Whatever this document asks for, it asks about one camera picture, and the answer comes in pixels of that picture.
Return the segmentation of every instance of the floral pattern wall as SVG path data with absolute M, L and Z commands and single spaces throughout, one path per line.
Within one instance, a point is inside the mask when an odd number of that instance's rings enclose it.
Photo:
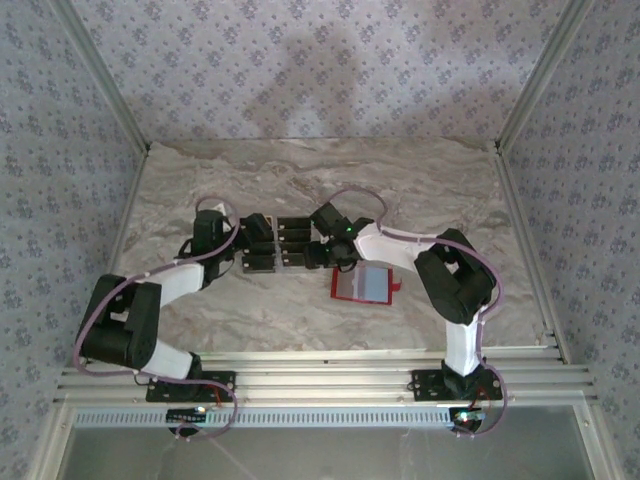
M 0 478 L 22 478 L 138 154 L 46 2 L 0 2 Z
M 73 0 L 147 140 L 495 138 L 565 0 Z
M 508 154 L 575 362 L 640 478 L 640 5 L 597 0 Z

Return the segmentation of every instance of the aluminum frame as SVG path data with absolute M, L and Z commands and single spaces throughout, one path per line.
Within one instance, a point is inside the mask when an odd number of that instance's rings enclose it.
M 498 135 L 501 153 L 508 153 L 513 146 L 593 3 L 594 0 L 569 0 L 565 5 L 551 37 Z
M 82 57 L 129 143 L 137 152 L 145 152 L 147 142 L 144 135 L 72 2 L 49 0 L 48 3 L 67 33 L 69 41 Z
M 563 363 L 556 346 L 494 347 L 485 349 L 488 361 L 504 374 L 510 408 L 572 406 L 595 478 L 624 478 L 611 457 L 602 424 L 591 406 L 597 397 L 586 366 Z M 344 352 L 264 352 L 202 354 L 205 369 L 233 369 L 243 411 L 281 407 L 383 407 L 411 411 L 416 406 L 448 408 L 466 402 L 419 402 L 406 385 L 410 372 L 438 368 L 442 352 L 379 350 Z M 92 364 L 94 370 L 113 367 Z M 63 373 L 29 479 L 54 479 L 76 414 L 95 407 L 122 412 L 147 411 L 146 388 L 132 377 L 86 377 L 73 369 Z M 195 406 L 171 404 L 171 408 Z M 155 404 L 153 408 L 168 408 Z

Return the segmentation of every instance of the glass panel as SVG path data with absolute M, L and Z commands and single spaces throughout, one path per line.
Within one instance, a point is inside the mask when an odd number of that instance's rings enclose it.
M 590 479 L 571 408 L 512 408 L 499 430 L 474 440 L 448 431 L 235 429 L 218 439 L 260 480 Z M 208 441 L 164 429 L 75 429 L 59 480 L 243 480 Z

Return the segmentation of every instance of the marble table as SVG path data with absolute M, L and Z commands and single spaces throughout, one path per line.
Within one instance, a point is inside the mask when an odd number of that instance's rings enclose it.
M 153 144 L 125 234 L 118 272 L 172 259 L 190 237 L 194 201 L 230 200 L 242 216 L 312 212 L 350 184 L 389 204 L 385 224 L 412 232 L 463 231 L 503 274 L 506 302 L 487 324 L 486 345 L 544 343 L 544 325 L 501 198 L 493 153 L 484 144 L 443 138 L 220 140 Z M 335 201 L 355 219 L 375 216 L 374 199 Z M 397 271 L 392 306 L 329 297 L 329 270 L 242 273 L 162 310 L 160 337 L 193 351 L 425 348 L 444 350 L 444 321 L 417 276 Z

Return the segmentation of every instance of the wall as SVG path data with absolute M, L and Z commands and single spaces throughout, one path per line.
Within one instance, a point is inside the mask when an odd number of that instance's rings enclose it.
M 573 360 L 640 478 L 640 6 L 597 0 L 509 153 Z
M 565 0 L 74 0 L 148 140 L 495 138 Z
M 21 478 L 134 155 L 46 2 L 0 3 L 0 478 Z

